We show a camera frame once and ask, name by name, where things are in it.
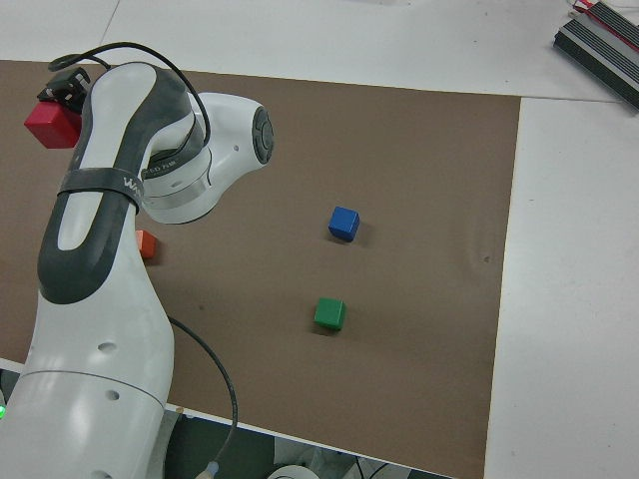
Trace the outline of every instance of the block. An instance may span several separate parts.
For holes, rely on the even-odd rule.
[[[353,241],[358,227],[358,212],[347,208],[335,207],[328,224],[328,229],[334,237],[344,241]]]
[[[73,148],[80,137],[82,117],[59,103],[39,102],[24,126],[45,148]]]
[[[138,249],[143,259],[149,259],[156,254],[156,237],[144,230],[136,231]]]
[[[316,324],[329,329],[340,330],[346,316],[346,305],[339,299],[321,297],[316,309]]]

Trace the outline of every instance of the red wire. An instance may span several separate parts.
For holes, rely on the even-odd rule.
[[[588,2],[588,0],[579,0],[581,3],[584,4],[588,4],[589,8],[592,7],[592,3]],[[599,20],[594,13],[592,13],[590,10],[586,9],[586,8],[582,8],[582,7],[578,7],[577,5],[573,5],[572,8],[574,8],[576,11],[578,11],[579,13],[585,13],[586,15],[588,15],[590,18],[592,18],[593,20],[595,20],[597,23],[601,24],[606,30],[608,30],[610,33],[612,33],[615,37],[617,37],[619,40],[621,40],[623,43],[625,43],[626,45],[628,45],[630,48],[632,48],[634,51],[639,52],[639,47],[637,47],[634,43],[632,43],[630,40],[628,40],[626,37],[624,37],[623,35],[621,35],[619,32],[617,32],[614,28],[609,27],[608,25],[606,25],[604,22],[602,22],[601,20]]]

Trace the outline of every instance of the red block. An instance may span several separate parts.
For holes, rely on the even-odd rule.
[[[80,137],[82,117],[59,103],[39,102],[24,126],[46,148],[73,148]]]
[[[136,239],[138,240],[138,249],[143,259],[149,259],[156,254],[156,237],[144,230],[137,230]]]

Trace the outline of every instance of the blue cube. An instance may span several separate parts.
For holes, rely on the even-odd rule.
[[[335,207],[328,229],[340,240],[353,241],[359,227],[359,213],[347,208]]]

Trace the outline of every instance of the green cube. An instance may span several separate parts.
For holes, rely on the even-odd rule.
[[[346,316],[346,305],[339,299],[321,297],[316,309],[316,323],[330,329],[340,330]]]

